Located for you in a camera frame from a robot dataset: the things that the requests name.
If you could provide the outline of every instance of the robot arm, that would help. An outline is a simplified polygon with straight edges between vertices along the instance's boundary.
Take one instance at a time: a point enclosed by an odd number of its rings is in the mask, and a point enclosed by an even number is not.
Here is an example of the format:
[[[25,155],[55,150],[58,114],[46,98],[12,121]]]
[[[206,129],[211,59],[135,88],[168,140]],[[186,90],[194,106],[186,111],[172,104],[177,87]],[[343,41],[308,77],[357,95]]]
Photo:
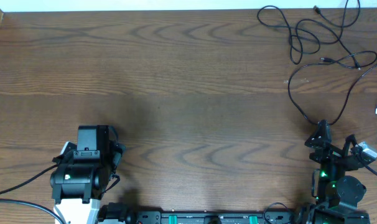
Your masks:
[[[53,159],[58,164],[50,177],[54,212],[65,223],[97,222],[100,200],[110,180],[118,177],[116,168],[125,151],[116,133],[115,141],[109,139],[109,131],[105,125],[80,126],[78,144],[67,142]]]
[[[305,142],[306,146],[315,149],[310,153],[310,159],[320,164],[317,194],[314,194],[316,172],[313,173],[312,196],[316,198],[316,204],[301,208],[296,217],[289,210],[268,212],[268,208],[263,213],[164,213],[133,212],[123,203],[109,203],[100,209],[100,200],[110,180],[113,177],[119,180],[116,168],[125,151],[118,143],[115,131],[116,140],[109,139],[110,130],[114,131],[111,126],[80,126],[78,144],[67,142],[61,155],[53,159],[58,164],[50,178],[54,212],[67,224],[370,223],[367,213],[356,210],[366,188],[345,172],[367,166],[375,161],[377,152],[365,142],[357,144],[354,135],[347,137],[343,149],[333,146],[326,120],[317,125]]]

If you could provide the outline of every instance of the green connector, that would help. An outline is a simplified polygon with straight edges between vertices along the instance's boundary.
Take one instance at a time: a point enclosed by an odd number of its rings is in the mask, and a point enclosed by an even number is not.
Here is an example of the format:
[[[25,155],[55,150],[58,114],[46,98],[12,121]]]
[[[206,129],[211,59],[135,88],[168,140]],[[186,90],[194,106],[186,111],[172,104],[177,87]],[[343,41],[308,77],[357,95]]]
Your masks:
[[[177,224],[177,216],[169,215],[169,224]]]
[[[258,224],[258,217],[256,215],[251,215],[249,217],[249,224]]]

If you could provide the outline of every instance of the wire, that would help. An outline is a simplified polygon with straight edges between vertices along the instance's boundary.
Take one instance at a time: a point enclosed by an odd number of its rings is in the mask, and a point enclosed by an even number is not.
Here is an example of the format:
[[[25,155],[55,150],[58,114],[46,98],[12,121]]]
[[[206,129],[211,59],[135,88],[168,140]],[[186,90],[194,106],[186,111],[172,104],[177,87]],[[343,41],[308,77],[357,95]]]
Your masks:
[[[104,194],[107,191],[111,190],[115,185],[117,185],[119,183],[119,181],[121,181],[121,178],[119,177],[118,174],[113,174],[112,178],[116,178],[116,180],[111,184],[110,187],[107,188],[107,190],[103,191],[102,194]]]
[[[15,189],[18,189],[30,182],[32,182],[33,180],[35,180],[36,178],[40,177],[41,175],[43,175],[44,173],[46,173],[47,171],[53,169],[53,168],[56,168],[58,166],[58,164],[55,164],[47,169],[44,169],[42,172],[40,172],[39,174],[33,176],[32,178],[30,178],[29,180],[26,180],[25,182],[19,184],[19,185],[16,185],[14,187],[11,187],[9,189],[6,189],[6,190],[2,190],[0,191],[0,195],[1,194],[5,194],[5,193],[8,193],[12,190],[15,190]],[[43,212],[46,212],[48,213],[49,215],[53,216],[58,222],[60,222],[60,224],[65,224],[65,222],[58,216],[56,215],[53,211],[49,210],[48,208],[46,207],[43,207],[41,205],[38,205],[38,204],[35,204],[35,203],[32,203],[32,202],[25,202],[25,201],[22,201],[22,200],[13,200],[13,199],[3,199],[3,198],[0,198],[0,203],[14,203],[14,204],[18,204],[18,205],[27,205],[27,206],[31,206],[31,207],[34,207],[34,208],[37,208]]]
[[[330,58],[324,58],[323,61],[324,62],[328,62],[328,63],[310,63],[310,64],[307,64],[307,65],[304,65],[300,68],[298,68],[296,71],[294,71],[294,73],[292,73],[292,75],[289,77],[288,79],[288,96],[289,98],[291,99],[292,103],[294,104],[294,106],[299,110],[299,112],[303,115],[303,117],[310,123],[310,124],[314,124],[314,125],[317,125],[317,122],[315,121],[312,121],[311,119],[309,119],[309,117],[307,116],[307,114],[303,111],[303,109],[294,101],[294,99],[292,98],[292,95],[291,95],[291,80],[292,80],[292,77],[294,77],[294,75],[299,72],[300,70],[302,70],[303,68],[306,68],[306,67],[309,67],[309,66],[313,66],[313,65],[333,65],[335,63],[338,63],[339,61],[347,58],[347,57],[351,57],[352,55],[357,55],[357,54],[364,54],[364,53],[370,53],[370,51],[363,51],[363,52],[358,52],[358,53],[355,53],[355,54],[351,54],[351,55],[347,55],[346,57],[343,57],[339,60],[332,60]],[[329,125],[333,125],[335,124],[339,118],[341,117],[343,111],[345,110],[346,108],[346,104],[348,103],[348,100],[349,100],[349,95],[350,95],[350,92],[351,90],[353,89],[353,87],[356,85],[356,83],[362,79],[368,72],[370,72],[372,69],[376,68],[377,67],[377,64],[372,66],[371,68],[369,68],[365,73],[363,73],[362,75],[360,75],[350,86],[349,90],[348,90],[348,93],[346,95],[346,99],[345,99],[345,102],[342,106],[342,109],[340,110],[339,112],[339,115],[337,116],[337,118],[335,118],[334,121],[332,121],[331,123],[329,123]]]
[[[363,160],[363,158],[361,156],[361,152],[358,153],[357,155],[358,155],[357,159],[361,162],[361,164],[363,164],[363,166],[365,168],[367,168],[371,173],[373,173],[373,174],[375,174],[377,176],[377,171],[375,171],[374,169],[372,169],[371,167],[369,167],[367,164],[364,163],[364,160]]]
[[[264,212],[263,212],[263,220],[266,221],[266,223],[268,223],[268,224],[272,224],[272,223],[266,218],[266,212],[267,212],[271,207],[273,207],[273,206],[275,206],[275,205],[282,205],[282,206],[284,206],[285,210],[286,210],[288,213],[291,214],[291,217],[289,217],[290,221],[287,222],[287,223],[283,223],[283,224],[290,224],[290,223],[292,223],[291,220],[292,220],[292,217],[294,217],[295,214],[294,214],[291,210],[289,210],[289,209],[286,207],[286,205],[284,205],[284,204],[281,203],[281,202],[274,202],[274,203],[271,203],[271,204],[270,204],[270,205],[264,210]]]
[[[27,205],[27,206],[30,206],[30,207],[34,207],[34,208],[37,208],[37,209],[39,209],[43,212],[46,212],[49,215],[53,216],[60,224],[65,224],[65,222],[58,215],[56,215],[53,211],[51,211],[50,209],[48,209],[46,207],[43,207],[41,205],[38,205],[38,204],[35,204],[35,203],[32,203],[32,202],[25,202],[25,201],[22,201],[22,200],[0,198],[0,203],[14,203],[14,204],[17,204],[17,205]]]
[[[29,179],[29,180],[27,180],[27,181],[25,181],[25,182],[23,182],[23,183],[21,183],[21,184],[19,184],[19,185],[16,185],[16,186],[11,187],[11,188],[9,188],[9,189],[6,189],[6,190],[2,190],[2,191],[0,191],[0,195],[1,195],[1,194],[4,194],[4,193],[8,193],[8,192],[10,192],[10,191],[12,191],[12,190],[18,189],[18,188],[20,188],[20,187],[22,187],[22,186],[24,186],[24,185],[26,185],[26,184],[32,182],[32,181],[35,180],[36,178],[40,177],[41,175],[43,175],[43,174],[46,173],[47,171],[49,171],[49,170],[51,170],[51,169],[53,169],[53,168],[56,168],[57,166],[58,166],[58,164],[53,165],[53,166],[51,166],[51,167],[49,167],[49,168],[43,170],[43,171],[40,172],[39,174],[33,176],[33,178],[31,178],[31,179]]]
[[[345,8],[344,8],[344,10],[343,10],[342,24],[341,24],[341,25],[336,25],[336,24],[334,24],[333,22],[331,22],[330,20],[328,20],[328,19],[327,19],[322,13],[321,13],[321,10],[320,10],[317,6],[314,7],[314,11],[315,11],[317,14],[320,14],[320,16],[321,16],[324,20],[326,20],[329,24],[333,25],[334,27],[339,27],[339,28],[340,28],[340,33],[339,33],[339,35],[338,35],[337,33],[335,33],[331,28],[329,28],[328,26],[326,26],[325,24],[323,24],[323,23],[321,23],[321,22],[318,22],[318,21],[315,21],[315,20],[313,20],[313,19],[302,19],[302,20],[300,20],[300,21],[296,24],[295,27],[291,27],[291,26],[289,25],[289,23],[288,23],[288,21],[287,21],[285,15],[284,15],[284,13],[283,13],[278,7],[276,7],[276,6],[264,6],[263,8],[261,8],[261,9],[258,11],[256,17],[258,18],[258,21],[259,21],[262,25],[264,25],[264,26],[266,26],[266,27],[271,27],[271,28],[286,28],[286,29],[288,29],[288,32],[289,32],[288,43],[289,43],[289,45],[291,46],[291,49],[290,49],[290,52],[289,52],[289,56],[290,56],[290,59],[291,59],[292,63],[294,63],[295,65],[298,65],[298,64],[300,64],[300,62],[302,61],[302,57],[303,57],[304,54],[307,54],[307,55],[310,55],[310,54],[316,54],[316,53],[320,50],[322,44],[330,45],[330,44],[335,44],[335,43],[339,42],[339,44],[340,44],[340,45],[341,45],[341,46],[342,46],[342,47],[343,47],[343,48],[344,48],[344,49],[345,49],[350,55],[352,55],[352,53],[346,48],[346,46],[345,46],[345,45],[343,44],[343,42],[341,41],[341,38],[342,38],[342,35],[343,35],[343,29],[352,26],[352,25],[357,21],[357,19],[359,18],[359,16],[360,16],[360,0],[357,0],[358,8],[357,8],[357,15],[356,15],[355,19],[354,19],[351,23],[345,25],[345,18],[346,18],[346,11],[347,11],[347,5],[348,5],[348,2],[349,2],[349,0],[346,1]],[[282,16],[282,18],[284,19],[284,22],[285,22],[285,24],[286,24],[285,26],[281,26],[281,25],[269,25],[269,24],[264,23],[264,22],[260,19],[260,16],[259,16],[260,13],[261,13],[265,8],[268,8],[268,7],[275,8],[275,9],[277,9],[277,10],[280,12],[280,14],[281,14],[281,16]],[[310,31],[308,31],[308,30],[306,30],[306,29],[303,29],[303,28],[299,28],[299,25],[300,25],[301,23],[303,23],[303,22],[313,22],[313,23],[316,23],[318,26],[323,27],[324,29],[328,30],[328,31],[329,31],[329,32],[330,32],[330,33],[331,33],[336,39],[335,39],[334,41],[331,41],[331,42],[320,41],[320,39],[319,39],[315,34],[313,34],[312,32],[310,32]],[[295,34],[292,34],[291,29],[295,29]],[[305,33],[310,34],[310,35],[313,37],[313,39],[309,39],[309,38],[307,38],[307,37],[300,36],[298,31],[302,31],[302,32],[305,32]],[[295,39],[298,41],[299,46],[300,46],[300,49],[294,47],[294,44],[293,44],[293,38],[295,38]],[[317,50],[314,50],[313,52],[305,52],[305,51],[303,50],[303,43],[302,43],[302,40],[306,40],[306,41],[309,41],[309,42],[316,43],[316,44],[318,45],[318,46],[317,46]],[[299,56],[298,61],[295,61],[295,60],[294,60],[294,58],[293,58],[293,56],[292,56],[292,50],[295,50],[296,52],[299,52],[299,53],[300,53],[300,56]],[[356,60],[356,58],[354,57],[354,55],[352,55],[351,57],[353,58],[353,61],[354,61],[354,64],[355,64],[355,66],[353,66],[353,68],[358,68],[358,69],[360,69],[360,68],[362,68],[362,67],[367,66],[367,65],[360,65],[360,64],[357,62],[357,60]]]

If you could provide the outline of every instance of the wood grain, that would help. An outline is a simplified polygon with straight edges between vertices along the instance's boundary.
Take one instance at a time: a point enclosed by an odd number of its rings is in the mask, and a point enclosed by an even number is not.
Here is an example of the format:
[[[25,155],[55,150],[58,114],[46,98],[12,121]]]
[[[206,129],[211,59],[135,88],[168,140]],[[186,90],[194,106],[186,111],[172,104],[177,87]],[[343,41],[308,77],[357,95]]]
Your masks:
[[[261,26],[256,13],[6,14],[0,31],[0,190],[51,166],[64,142],[76,141],[79,125],[112,124],[128,151],[118,168],[123,180],[102,203],[262,210],[277,201],[290,208],[311,202],[317,164],[308,159],[304,141],[314,127],[287,95],[286,80],[297,68],[289,60],[287,31]],[[284,13],[292,25],[319,19],[310,9]],[[342,15],[323,13],[334,21]],[[263,16],[281,22],[273,11]],[[343,41],[353,52],[377,51],[377,9],[362,10]],[[302,63],[345,55],[339,45],[323,46]],[[361,74],[334,66],[304,70],[293,80],[293,97],[311,117],[334,119]],[[355,87],[332,127],[334,144],[342,146],[355,133],[377,148],[376,104],[377,68]],[[359,208],[377,223],[377,177],[367,170],[350,175],[367,186]],[[52,208],[51,191],[45,175],[4,197]],[[31,208],[0,205],[0,223],[53,220]]]

